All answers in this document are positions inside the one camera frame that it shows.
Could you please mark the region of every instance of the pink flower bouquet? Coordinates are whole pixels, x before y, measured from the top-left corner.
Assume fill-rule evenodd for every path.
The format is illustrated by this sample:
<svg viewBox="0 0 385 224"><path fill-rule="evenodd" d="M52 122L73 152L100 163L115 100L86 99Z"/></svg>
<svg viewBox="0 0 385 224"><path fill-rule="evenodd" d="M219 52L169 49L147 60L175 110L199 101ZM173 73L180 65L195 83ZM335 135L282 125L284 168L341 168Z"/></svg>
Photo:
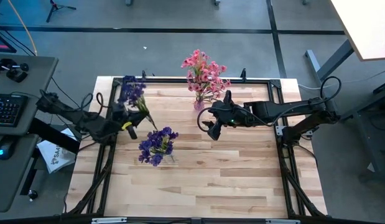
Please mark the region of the pink flower bouquet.
<svg viewBox="0 0 385 224"><path fill-rule="evenodd" d="M231 85L230 80L220 78L221 73L225 72L227 67L218 65L214 61L208 63L209 59L207 54L198 49L181 65L181 68L188 68L188 89L197 94L196 102L194 102L196 110L203 109L204 101L211 102L213 99L219 98L221 92Z"/></svg>

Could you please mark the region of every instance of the wooden table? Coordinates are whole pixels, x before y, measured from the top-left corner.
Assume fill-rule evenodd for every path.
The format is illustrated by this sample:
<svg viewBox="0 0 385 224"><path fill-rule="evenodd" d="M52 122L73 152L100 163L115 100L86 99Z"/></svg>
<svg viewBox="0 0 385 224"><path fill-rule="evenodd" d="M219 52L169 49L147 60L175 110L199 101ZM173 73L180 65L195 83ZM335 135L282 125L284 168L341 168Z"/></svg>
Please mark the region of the wooden table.
<svg viewBox="0 0 385 224"><path fill-rule="evenodd" d="M385 59L385 0L330 0L330 4L348 39L322 66L312 50L306 51L319 85L353 52L361 61Z"/></svg>
<svg viewBox="0 0 385 224"><path fill-rule="evenodd" d="M98 77L94 93L101 92L108 103L113 77ZM285 102L299 101L296 79L281 79ZM118 135L117 148L106 201L106 216L205 217L205 218L286 218L284 191L277 157L274 129L223 128L213 141L197 128L194 93L186 84L150 83L145 98L159 129L170 126L180 136L174 142L175 163L159 167L138 161L140 141L153 127L143 121L136 129L138 139L127 132ZM233 100L269 100L265 85L233 85ZM90 111L97 111L93 101ZM205 113L203 119L209 119ZM303 116L289 118L293 125ZM81 147L91 143L83 141ZM300 141L312 150L311 143ZM91 185L98 145L78 154L68 191L72 209ZM295 148L300 184L317 208L326 213L322 188L314 158ZM292 201L297 203L294 191Z"/></svg>

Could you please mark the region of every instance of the paper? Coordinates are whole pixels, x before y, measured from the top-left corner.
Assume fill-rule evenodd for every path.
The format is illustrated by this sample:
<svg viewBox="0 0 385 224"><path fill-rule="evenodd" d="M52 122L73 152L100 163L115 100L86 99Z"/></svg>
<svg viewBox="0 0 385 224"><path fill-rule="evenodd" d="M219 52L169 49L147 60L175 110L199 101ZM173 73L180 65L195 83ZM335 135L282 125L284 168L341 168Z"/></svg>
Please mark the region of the paper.
<svg viewBox="0 0 385 224"><path fill-rule="evenodd" d="M61 133L67 134L70 138L77 141L75 135L69 130L69 128L61 131ZM49 174L75 162L76 155L74 153L49 141L42 141L38 143L37 147L43 156Z"/></svg>

